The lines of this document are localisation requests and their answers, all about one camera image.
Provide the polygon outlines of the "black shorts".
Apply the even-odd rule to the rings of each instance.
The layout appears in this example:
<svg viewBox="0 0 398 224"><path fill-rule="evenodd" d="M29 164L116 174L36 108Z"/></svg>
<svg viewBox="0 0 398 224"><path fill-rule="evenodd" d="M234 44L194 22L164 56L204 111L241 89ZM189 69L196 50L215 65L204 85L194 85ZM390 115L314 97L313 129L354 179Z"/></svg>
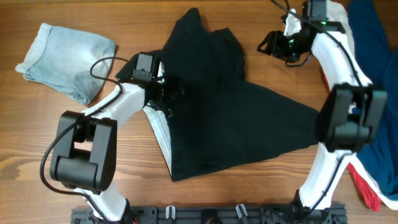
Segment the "black shorts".
<svg viewBox="0 0 398 224"><path fill-rule="evenodd" d="M227 29L209 32L189 9L164 47L153 50L164 78L184 95L167 117L173 181L275 158L317 144L317 111L246 80L244 52Z"/></svg>

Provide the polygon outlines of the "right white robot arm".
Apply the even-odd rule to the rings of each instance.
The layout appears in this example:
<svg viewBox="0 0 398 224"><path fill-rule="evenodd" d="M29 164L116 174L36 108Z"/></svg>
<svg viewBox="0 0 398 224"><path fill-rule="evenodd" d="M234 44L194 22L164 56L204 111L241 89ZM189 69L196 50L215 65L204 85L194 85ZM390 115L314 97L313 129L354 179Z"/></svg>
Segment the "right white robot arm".
<svg viewBox="0 0 398 224"><path fill-rule="evenodd" d="M290 9L281 17L284 30L268 33L258 51L294 67L309 52L321 65L329 95L316 121L318 151L304 184L296 191L289 223L340 221L341 205L331 198L348 164L376 136L387 93L373 87L349 47L348 27L324 14L302 17Z"/></svg>

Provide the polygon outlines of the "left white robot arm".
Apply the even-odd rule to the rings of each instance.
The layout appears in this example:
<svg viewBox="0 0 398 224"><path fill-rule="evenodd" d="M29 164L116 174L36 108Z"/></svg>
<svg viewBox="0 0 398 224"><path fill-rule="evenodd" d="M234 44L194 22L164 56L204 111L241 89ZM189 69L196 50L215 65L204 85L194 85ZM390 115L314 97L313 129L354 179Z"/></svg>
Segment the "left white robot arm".
<svg viewBox="0 0 398 224"><path fill-rule="evenodd" d="M92 223L137 223L130 204L113 182L117 132L136 112L144 110L168 168L172 148L167 117L170 103L183 94L176 80L118 83L105 99L80 113L61 115L57 137L49 146L50 176L66 187L65 194L85 198Z"/></svg>

